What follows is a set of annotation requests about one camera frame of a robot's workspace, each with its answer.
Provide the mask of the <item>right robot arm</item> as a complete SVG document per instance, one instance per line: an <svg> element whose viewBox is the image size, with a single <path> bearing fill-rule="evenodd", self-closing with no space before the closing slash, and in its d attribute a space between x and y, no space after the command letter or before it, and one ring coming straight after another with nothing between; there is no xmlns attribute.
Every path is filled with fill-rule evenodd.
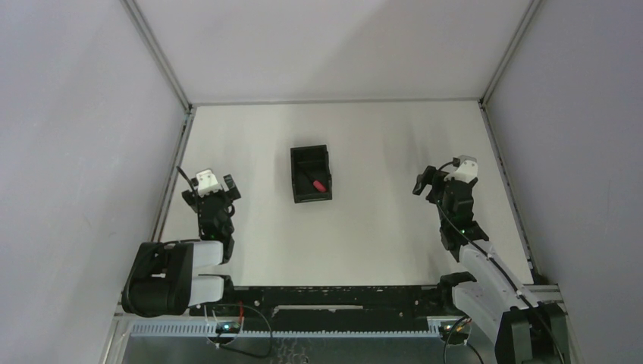
<svg viewBox="0 0 643 364"><path fill-rule="evenodd" d="M441 242L466 268L468 278L442 290L438 305L459 324L477 324L494 345L498 363L570 363L566 314L523 284L496 253L489 236L474 219L473 188L478 162L461 156L444 165L427 166L416 178L413 194L426 187L436 206Z"/></svg>

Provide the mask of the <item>red handled screwdriver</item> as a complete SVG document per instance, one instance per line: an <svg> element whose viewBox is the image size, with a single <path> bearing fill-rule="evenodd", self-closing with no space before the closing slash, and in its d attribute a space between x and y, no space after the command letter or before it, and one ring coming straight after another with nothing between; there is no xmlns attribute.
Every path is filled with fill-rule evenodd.
<svg viewBox="0 0 643 364"><path fill-rule="evenodd" d="M300 172L309 180L311 185L320 193L326 193L327 187L316 177L314 177L309 171L305 168L301 168Z"/></svg>

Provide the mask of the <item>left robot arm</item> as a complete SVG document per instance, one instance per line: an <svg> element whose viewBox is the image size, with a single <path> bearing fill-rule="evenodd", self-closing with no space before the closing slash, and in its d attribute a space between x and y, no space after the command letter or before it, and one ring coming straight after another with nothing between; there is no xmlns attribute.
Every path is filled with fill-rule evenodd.
<svg viewBox="0 0 643 364"><path fill-rule="evenodd" d="M143 318L182 315L206 303L219 316L236 309L237 296L226 289L230 279L198 270L230 261L235 244L234 201L240 192L231 175L218 180L210 169L198 172L189 185L182 196L196 213L199 236L140 244L121 293L127 313Z"/></svg>

